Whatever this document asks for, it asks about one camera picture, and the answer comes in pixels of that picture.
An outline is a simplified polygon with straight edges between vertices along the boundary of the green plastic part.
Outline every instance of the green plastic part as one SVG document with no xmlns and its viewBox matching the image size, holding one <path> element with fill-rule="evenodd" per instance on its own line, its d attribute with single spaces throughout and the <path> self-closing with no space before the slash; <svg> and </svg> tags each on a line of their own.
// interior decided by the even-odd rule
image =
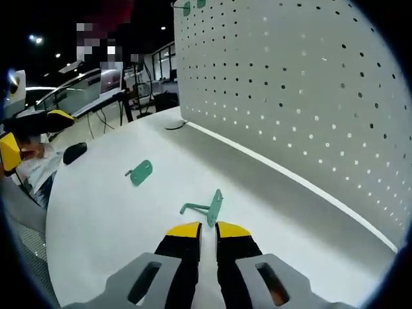
<svg viewBox="0 0 412 309">
<path fill-rule="evenodd" d="M 189 16 L 191 14 L 191 3 L 190 1 L 186 2 L 183 6 L 183 16 Z"/>
<path fill-rule="evenodd" d="M 138 167 L 130 173 L 130 180 L 135 186 L 139 186 L 153 172 L 152 163 L 149 160 L 144 160 Z"/>
<path fill-rule="evenodd" d="M 203 8 L 206 5 L 206 0 L 198 0 L 198 8 Z"/>
<path fill-rule="evenodd" d="M 210 206 L 186 203 L 183 205 L 182 209 L 180 209 L 180 214 L 183 214 L 187 208 L 193 209 L 194 211 L 200 212 L 201 214 L 207 217 L 207 224 L 210 227 L 214 227 L 216 221 L 218 220 L 218 215 L 221 207 L 221 202 L 223 201 L 223 196 L 221 195 L 221 191 L 218 189 L 214 194 L 212 203 Z"/>
</svg>

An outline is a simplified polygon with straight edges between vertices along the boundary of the black computer mouse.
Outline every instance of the black computer mouse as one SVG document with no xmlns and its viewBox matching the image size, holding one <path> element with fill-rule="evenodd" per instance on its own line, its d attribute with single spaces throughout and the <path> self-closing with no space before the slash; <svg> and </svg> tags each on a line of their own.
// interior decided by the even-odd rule
<svg viewBox="0 0 412 309">
<path fill-rule="evenodd" d="M 86 143 L 79 143 L 73 146 L 70 146 L 66 149 L 63 155 L 64 164 L 73 163 L 78 157 L 83 155 L 88 150 L 88 145 Z"/>
</svg>

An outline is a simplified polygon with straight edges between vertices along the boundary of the white pegboard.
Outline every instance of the white pegboard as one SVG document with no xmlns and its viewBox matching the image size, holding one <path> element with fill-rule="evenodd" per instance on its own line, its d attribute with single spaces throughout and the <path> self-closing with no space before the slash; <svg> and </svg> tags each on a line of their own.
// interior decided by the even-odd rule
<svg viewBox="0 0 412 309">
<path fill-rule="evenodd" d="M 187 2 L 187 17 L 174 9 L 182 117 L 306 178 L 401 246 L 411 96 L 366 16 L 345 0 L 175 6 Z"/>
</svg>

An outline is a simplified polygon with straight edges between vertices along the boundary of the window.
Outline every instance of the window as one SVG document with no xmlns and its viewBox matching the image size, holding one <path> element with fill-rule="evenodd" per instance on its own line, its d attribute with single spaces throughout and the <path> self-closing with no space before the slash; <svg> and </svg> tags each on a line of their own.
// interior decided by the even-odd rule
<svg viewBox="0 0 412 309">
<path fill-rule="evenodd" d="M 160 54 L 156 53 L 153 55 L 153 66 L 154 66 L 154 79 L 160 80 L 162 78 L 162 72 L 160 67 Z"/>
<path fill-rule="evenodd" d="M 160 52 L 160 62 L 162 63 L 162 79 L 170 78 L 170 53 L 169 48 Z"/>
<path fill-rule="evenodd" d="M 170 78 L 170 70 L 176 69 L 176 49 L 174 44 L 165 47 L 153 55 L 154 80 Z"/>
</svg>

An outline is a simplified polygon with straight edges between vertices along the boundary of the desk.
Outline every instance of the desk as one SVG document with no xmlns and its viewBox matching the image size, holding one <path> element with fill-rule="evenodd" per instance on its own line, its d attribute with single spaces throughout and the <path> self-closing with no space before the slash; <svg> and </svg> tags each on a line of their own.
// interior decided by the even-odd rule
<svg viewBox="0 0 412 309">
<path fill-rule="evenodd" d="M 363 226 L 286 176 L 186 125 L 166 131 L 179 108 L 134 121 L 89 143 L 59 169 L 46 220 L 50 277 L 62 306 L 104 291 L 106 279 L 143 252 L 154 252 L 173 226 L 202 221 L 200 280 L 193 308 L 224 308 L 217 283 L 215 231 L 205 217 L 179 210 L 208 204 L 221 189 L 219 220 L 251 231 L 307 276 L 328 301 L 360 305 L 394 253 Z M 152 175 L 133 187 L 125 173 L 143 160 Z"/>
<path fill-rule="evenodd" d="M 129 99 L 127 96 L 124 96 L 124 90 L 122 91 L 109 91 L 108 93 L 102 95 L 98 99 L 94 100 L 92 103 L 87 104 L 83 108 L 80 108 L 78 111 L 72 114 L 75 118 L 81 118 L 84 115 L 87 115 L 90 112 L 96 112 L 107 105 L 110 105 L 116 102 L 119 98 L 122 99 L 122 103 L 124 105 L 124 109 L 126 112 L 127 120 L 129 122 L 133 121 L 133 117 L 131 115 L 131 109 L 129 105 Z"/>
</svg>

